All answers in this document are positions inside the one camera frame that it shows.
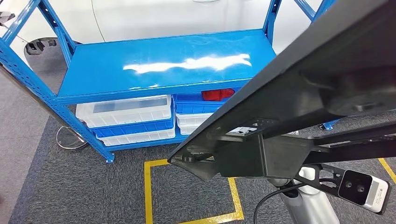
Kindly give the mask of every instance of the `red object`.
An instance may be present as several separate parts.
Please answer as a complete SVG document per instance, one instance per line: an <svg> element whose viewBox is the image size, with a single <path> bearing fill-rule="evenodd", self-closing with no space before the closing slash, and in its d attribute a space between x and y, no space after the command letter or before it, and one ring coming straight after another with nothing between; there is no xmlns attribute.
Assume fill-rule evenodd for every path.
<svg viewBox="0 0 396 224"><path fill-rule="evenodd" d="M206 101L221 101L235 93L233 89L201 91L202 98Z"/></svg>

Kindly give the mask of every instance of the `black cable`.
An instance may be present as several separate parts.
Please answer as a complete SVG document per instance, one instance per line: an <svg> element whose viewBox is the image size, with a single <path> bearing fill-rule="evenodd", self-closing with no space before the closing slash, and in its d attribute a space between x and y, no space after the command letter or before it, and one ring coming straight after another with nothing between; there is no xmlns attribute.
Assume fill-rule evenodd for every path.
<svg viewBox="0 0 396 224"><path fill-rule="evenodd" d="M253 214L253 223L254 223L254 224L257 224L257 213L258 213L258 211L259 211L259 208L260 208L260 207L262 206L262 204L263 204L265 201L267 201L270 197L275 196L275 195L280 194L280 193L283 193L283 192L286 192L286 191L289 191L289 190L294 190L294 189L303 187L303 186L305 186L305 185L307 185L307 184L306 184L306 183L300 183L300 184L297 184L297 185L294 185L294 186L291 186L291 187L288 187L288 188L276 190L276 191L274 191L274 192L268 194L267 196L265 196L263 199L261 199L261 201L257 204L257 206L256 206L256 208L255 208L255 212L254 212L254 214Z"/></svg>

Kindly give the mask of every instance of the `gray floor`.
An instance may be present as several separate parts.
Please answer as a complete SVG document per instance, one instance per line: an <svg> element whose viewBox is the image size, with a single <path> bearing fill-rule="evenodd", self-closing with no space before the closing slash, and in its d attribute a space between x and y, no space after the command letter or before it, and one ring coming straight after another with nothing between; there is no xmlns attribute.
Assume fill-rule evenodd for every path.
<svg viewBox="0 0 396 224"><path fill-rule="evenodd" d="M44 54L46 63L30 58L33 69L54 91L65 72L59 56L59 49L54 49ZM174 145L118 152L112 165L105 164L89 147L69 153L55 143L59 125L56 121L48 120L39 106L2 76L0 87L0 224L7 223L9 218L11 224L145 222L143 162L165 158ZM390 113L369 120L376 123L394 117ZM364 123L351 118L348 126ZM387 161L396 169L396 159ZM337 166L392 181L378 160ZM275 188L266 180L240 178L236 184L245 219L232 223L252 223L256 203ZM230 190L222 177L203 184L176 167L156 167L152 168L152 192L155 223L175 223L233 211ZM384 216L336 198L330 200L341 223L396 223L395 192ZM279 197L263 206L259 219L262 223L291 222Z"/></svg>
<svg viewBox="0 0 396 224"><path fill-rule="evenodd" d="M28 56L34 71L57 92L66 70L59 48ZM0 74L0 224L7 223L32 162L48 114Z"/></svg>

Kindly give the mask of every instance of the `gray metal pole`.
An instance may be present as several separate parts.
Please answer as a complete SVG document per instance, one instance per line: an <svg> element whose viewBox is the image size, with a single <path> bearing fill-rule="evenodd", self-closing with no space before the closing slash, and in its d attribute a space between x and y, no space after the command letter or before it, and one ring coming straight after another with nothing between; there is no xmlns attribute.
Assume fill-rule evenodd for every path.
<svg viewBox="0 0 396 224"><path fill-rule="evenodd" d="M77 150L87 145L87 142L73 129L71 129L65 121L57 113L55 113L49 106L47 106L40 98L38 98L28 87L16 79L11 72L9 72L2 64L0 64L0 73L3 74L10 82L18 86L22 91L28 94L41 108L55 118L61 125L57 132L57 143L60 147L67 150Z"/></svg>

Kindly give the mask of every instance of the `chrome base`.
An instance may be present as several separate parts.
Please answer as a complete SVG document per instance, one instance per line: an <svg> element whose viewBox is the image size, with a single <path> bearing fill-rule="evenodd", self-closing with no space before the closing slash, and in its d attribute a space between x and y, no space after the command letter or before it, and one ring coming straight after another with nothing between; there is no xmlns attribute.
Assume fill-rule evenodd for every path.
<svg viewBox="0 0 396 224"><path fill-rule="evenodd" d="M57 144L69 151L78 150L88 145L78 133L70 127L62 126L57 132Z"/></svg>

